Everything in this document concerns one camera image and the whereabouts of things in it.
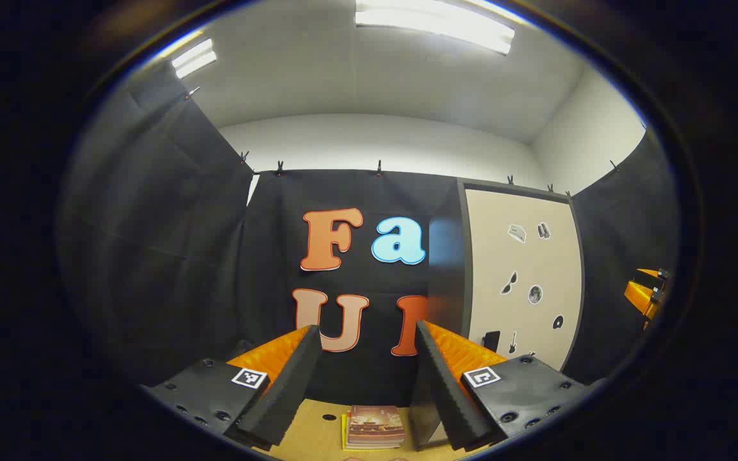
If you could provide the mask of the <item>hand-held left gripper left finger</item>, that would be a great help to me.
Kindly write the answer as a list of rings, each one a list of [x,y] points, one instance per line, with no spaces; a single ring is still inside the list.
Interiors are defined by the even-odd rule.
[[[231,360],[201,359],[142,389],[203,432],[267,451],[295,420],[321,355],[319,327],[305,326]]]

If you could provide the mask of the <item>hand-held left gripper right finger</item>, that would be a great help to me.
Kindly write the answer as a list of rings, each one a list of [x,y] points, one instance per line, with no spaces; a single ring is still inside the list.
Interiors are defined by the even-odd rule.
[[[428,321],[415,329],[418,374],[409,409],[418,448],[443,427],[454,450],[508,446],[582,408],[588,385],[532,354],[506,359]]]

